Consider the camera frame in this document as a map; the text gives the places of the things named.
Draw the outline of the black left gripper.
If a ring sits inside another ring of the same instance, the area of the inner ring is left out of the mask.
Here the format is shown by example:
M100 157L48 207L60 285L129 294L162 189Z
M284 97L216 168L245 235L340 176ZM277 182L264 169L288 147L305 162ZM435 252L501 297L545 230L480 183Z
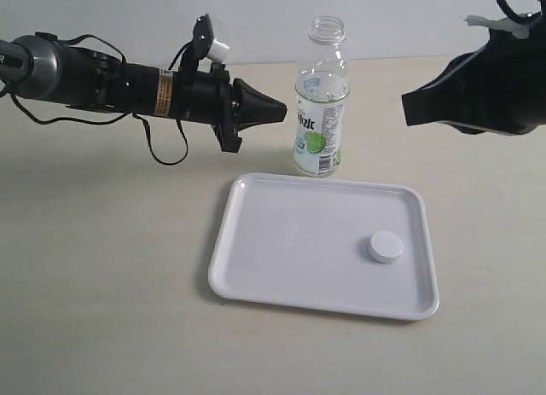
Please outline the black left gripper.
M225 65L216 62L207 73L129 64L124 81L125 113L210 125L224 152L239 151L238 131L281 123L287 114L283 102L241 78L231 79Z

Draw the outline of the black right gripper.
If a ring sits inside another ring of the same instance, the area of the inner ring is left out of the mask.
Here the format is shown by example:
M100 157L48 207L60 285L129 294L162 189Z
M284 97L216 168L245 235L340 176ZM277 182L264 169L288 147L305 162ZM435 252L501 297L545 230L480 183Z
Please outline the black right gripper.
M545 125L545 18L527 38L491 31L487 45L457 56L434 80L402 95L406 125L444 123L465 135L524 135Z

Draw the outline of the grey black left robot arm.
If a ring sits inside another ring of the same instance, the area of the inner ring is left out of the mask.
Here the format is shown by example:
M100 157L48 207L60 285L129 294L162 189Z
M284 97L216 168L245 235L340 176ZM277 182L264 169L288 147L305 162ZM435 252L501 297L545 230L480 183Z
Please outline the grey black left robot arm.
M37 32L1 43L1 80L15 104L52 102L93 113L148 116L209 125L224 152L236 153L240 131L279 123L284 103L231 78L222 60L228 47L211 32L196 32L171 68L129 63L81 46L86 35L60 40Z

